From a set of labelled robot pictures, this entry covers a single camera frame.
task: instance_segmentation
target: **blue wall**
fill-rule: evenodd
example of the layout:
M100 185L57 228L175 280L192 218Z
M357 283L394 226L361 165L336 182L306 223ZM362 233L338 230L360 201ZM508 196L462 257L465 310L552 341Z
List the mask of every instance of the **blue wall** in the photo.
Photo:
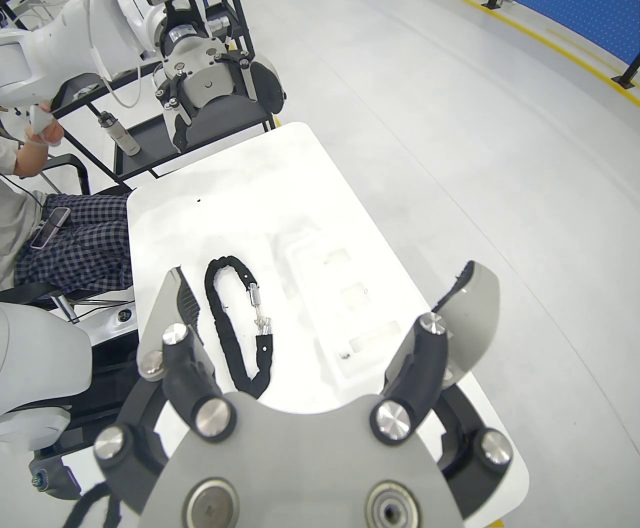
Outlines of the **blue wall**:
M640 0L516 0L629 64L640 52Z

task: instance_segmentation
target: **yellow floor line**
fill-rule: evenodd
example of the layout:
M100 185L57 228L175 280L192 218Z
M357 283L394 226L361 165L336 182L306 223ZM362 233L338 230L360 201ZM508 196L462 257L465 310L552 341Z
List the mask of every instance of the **yellow floor line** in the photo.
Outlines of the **yellow floor line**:
M560 35L560 33L558 33L557 31L554 31L553 29L548 28L547 29L547 33L551 33L551 35L556 36L558 38L561 38L562 40L564 40L566 43L571 44L572 46L575 46L576 48L578 48L580 51L582 51L582 53L586 53L589 57L591 57L592 59L598 61L600 64L604 64L607 68L609 68L610 70L613 70L615 73L617 73L618 75L622 75L622 72L620 70L618 70L616 67L612 66L611 64L609 64L607 61L602 60L600 57L598 57L595 53L591 53L588 49L582 47L580 44L576 44L574 41L572 41L569 38L566 38L564 35Z
M631 101L633 104L635 104L636 106L640 107L640 99L638 99L636 96L632 95L628 90L625 90L618 83L615 83L614 81L609 79L605 74L603 74L602 72L599 72L596 68L594 68L590 64L587 64L585 61L583 61L579 57L576 57L572 53L569 53L566 49L563 49L560 46L558 46L557 44L554 44L548 38L545 38L544 36L539 35L534 31L531 31L529 28L526 28L525 26L519 24L518 22L514 22L510 18L507 18L504 15L501 15L500 13L497 12L497 10L491 10L491 9L487 9L485 7L482 7L480 4L477 4L476 2L474 2L474 0L461 0L461 1L464 2L465 4L468 4L468 5L476 8L476 9L482 10L487 15L495 17L496 19L501 20L505 24L510 25L512 28L515 28L515 29L523 32L525 35L529 35L531 38L534 38L538 42L541 42L542 44L545 44L545 45L549 46L554 51L557 51L560 55L565 56L570 61L575 62L576 64L578 64L578 66L581 66L582 68L587 70L589 73L591 73L594 76L596 76L597 78L599 78L604 83L607 83L611 88L616 90L619 94L623 95L629 101Z

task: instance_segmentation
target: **person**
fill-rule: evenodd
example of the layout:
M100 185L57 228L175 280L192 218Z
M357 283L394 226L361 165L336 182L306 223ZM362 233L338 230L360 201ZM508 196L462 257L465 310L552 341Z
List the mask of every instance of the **person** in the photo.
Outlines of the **person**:
M0 137L0 291L33 282L47 282L64 294L133 284L126 196L22 193L6 177L38 174L47 161L48 143L63 136L53 119L41 135L27 128L22 148ZM68 207L69 217L44 248L32 248L38 229L57 207Z

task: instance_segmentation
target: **white shirt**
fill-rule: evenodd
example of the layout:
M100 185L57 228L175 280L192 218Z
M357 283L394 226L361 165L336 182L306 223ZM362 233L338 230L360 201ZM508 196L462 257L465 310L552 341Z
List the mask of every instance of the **white shirt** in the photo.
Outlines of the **white shirt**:
M0 174L11 175L18 152L16 141L0 138ZM42 208L29 195L0 176L0 290L13 287L15 258L22 245L33 234L42 215ZM33 195L43 204L45 195Z

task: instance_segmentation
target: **plaid pants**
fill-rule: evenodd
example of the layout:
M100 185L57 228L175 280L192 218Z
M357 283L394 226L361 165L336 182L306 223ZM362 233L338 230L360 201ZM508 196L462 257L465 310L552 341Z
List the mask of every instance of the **plaid pants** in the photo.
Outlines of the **plaid pants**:
M56 207L69 207L70 216L44 249L31 249L35 235L24 244L16 259L14 284L48 282L65 294L130 287L127 197L49 195L43 222Z

